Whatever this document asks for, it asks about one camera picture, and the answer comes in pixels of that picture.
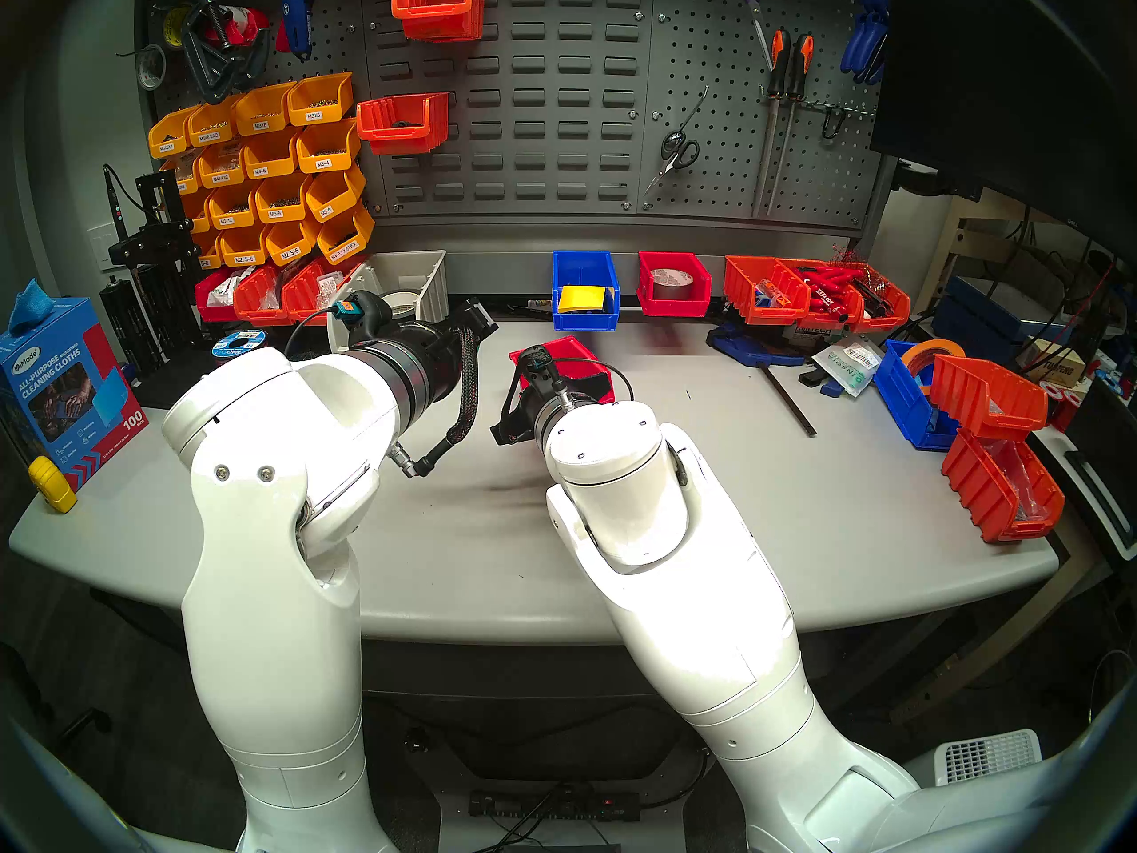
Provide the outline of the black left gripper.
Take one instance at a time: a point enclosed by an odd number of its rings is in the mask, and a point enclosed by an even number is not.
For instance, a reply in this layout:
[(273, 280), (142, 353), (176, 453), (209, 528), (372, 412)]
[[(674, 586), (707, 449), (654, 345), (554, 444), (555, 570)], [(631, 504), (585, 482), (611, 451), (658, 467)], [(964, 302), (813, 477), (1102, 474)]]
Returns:
[(499, 324), (485, 305), (478, 298), (467, 298), (438, 325), (439, 354), (451, 362), (457, 372), (476, 372), (480, 346), (498, 329)]

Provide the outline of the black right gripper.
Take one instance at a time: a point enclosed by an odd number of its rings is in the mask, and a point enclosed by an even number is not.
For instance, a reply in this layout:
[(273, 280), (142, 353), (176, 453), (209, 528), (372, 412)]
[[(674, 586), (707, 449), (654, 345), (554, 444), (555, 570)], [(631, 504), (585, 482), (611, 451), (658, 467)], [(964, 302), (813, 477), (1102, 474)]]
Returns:
[(538, 374), (522, 388), (521, 375), (514, 372), (500, 419), (491, 426), (498, 446), (543, 444), (551, 422), (568, 412), (568, 378)]

